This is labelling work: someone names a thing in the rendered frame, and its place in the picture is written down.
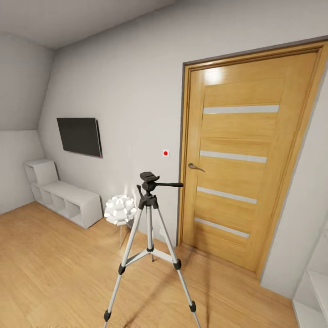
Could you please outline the camera tripod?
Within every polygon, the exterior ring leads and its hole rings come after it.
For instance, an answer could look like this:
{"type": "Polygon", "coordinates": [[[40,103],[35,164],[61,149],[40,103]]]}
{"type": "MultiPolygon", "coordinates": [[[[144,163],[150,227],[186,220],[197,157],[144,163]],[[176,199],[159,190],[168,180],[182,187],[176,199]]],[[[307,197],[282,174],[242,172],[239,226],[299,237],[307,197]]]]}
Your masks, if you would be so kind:
{"type": "Polygon", "coordinates": [[[116,297],[116,294],[117,294],[117,291],[118,291],[119,284],[121,282],[122,275],[125,271],[125,268],[127,266],[129,266],[130,264],[136,262],[137,260],[145,257],[146,255],[152,255],[152,262],[154,262],[154,255],[155,255],[155,256],[158,256],[162,259],[165,259],[165,260],[173,263],[175,269],[178,271],[179,277],[180,277],[181,282],[183,284],[185,294],[186,294],[186,296],[188,298],[188,301],[189,301],[189,304],[190,304],[189,307],[191,309],[191,312],[193,312],[193,314],[194,314],[194,317],[195,317],[196,323],[198,325],[198,328],[201,328],[199,320],[198,320],[197,315],[195,313],[196,312],[195,301],[191,300],[191,297],[190,297],[188,288],[186,286],[182,271],[180,269],[181,266],[182,266],[181,260],[176,257],[174,248],[171,244],[170,237],[168,235],[167,229],[166,229],[165,224],[164,224],[164,220],[163,220],[161,212],[159,210],[157,197],[156,197],[156,195],[153,196],[150,193],[151,191],[153,191],[155,189],[156,186],[183,187],[184,184],[183,183],[156,183],[155,181],[157,181],[160,178],[160,176],[156,177],[151,172],[140,173],[140,178],[142,180],[144,180],[144,183],[142,184],[142,188],[146,191],[146,194],[143,196],[143,194],[141,192],[141,186],[137,185],[137,188],[139,189],[139,194],[141,196],[141,199],[139,201],[138,211],[137,211],[136,218],[135,218],[135,221],[134,221],[134,224],[133,224],[133,227],[132,227],[132,231],[131,231],[131,234],[130,234],[130,238],[129,238],[129,241],[128,241],[128,244],[127,244],[127,247],[126,247],[126,250],[125,250],[123,261],[120,264],[120,267],[119,267],[119,270],[118,270],[119,276],[118,276],[118,279],[117,279],[117,282],[116,282],[116,285],[115,285],[115,289],[113,291],[113,296],[112,296],[109,308],[106,310],[106,312],[104,314],[105,323],[104,323],[103,328],[106,328],[108,320],[110,319],[110,316],[111,316],[111,313],[112,313],[113,303],[114,303],[114,300],[115,300],[115,297],[116,297]],[[144,209],[144,206],[146,206],[146,211],[147,211],[148,248],[143,250],[142,252],[138,253],[137,255],[134,255],[133,257],[128,258],[129,253],[131,251],[132,244],[133,244],[133,239],[134,239],[135,233],[137,231],[138,223],[139,223],[142,211],[144,209]],[[151,210],[152,206],[153,206],[153,208],[155,210],[155,213],[157,215],[157,218],[159,220],[161,230],[163,231],[163,234],[164,234],[164,237],[165,237],[165,240],[166,240],[166,243],[167,243],[167,246],[170,250],[171,255],[165,254],[162,251],[159,251],[159,250],[154,248],[154,237],[153,237],[153,227],[152,227],[152,210],[151,210]]]}

